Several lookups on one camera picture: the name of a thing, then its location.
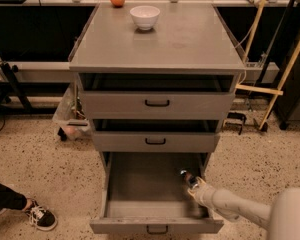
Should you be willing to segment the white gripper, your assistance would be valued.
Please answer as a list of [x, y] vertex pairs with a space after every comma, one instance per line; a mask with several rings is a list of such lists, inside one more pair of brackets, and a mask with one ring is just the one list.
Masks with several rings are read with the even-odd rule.
[[214, 195], [217, 190], [211, 185], [207, 184], [201, 177], [196, 176], [196, 181], [199, 187], [188, 189], [188, 193], [192, 196], [200, 205], [215, 209]]

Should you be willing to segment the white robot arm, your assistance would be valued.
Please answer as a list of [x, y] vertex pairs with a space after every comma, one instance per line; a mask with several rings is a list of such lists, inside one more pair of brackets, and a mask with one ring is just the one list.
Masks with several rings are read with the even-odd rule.
[[186, 176], [188, 193], [228, 221], [244, 217], [267, 231], [267, 240], [300, 240], [300, 188], [285, 189], [272, 205], [244, 199], [227, 189], [215, 189], [200, 177]]

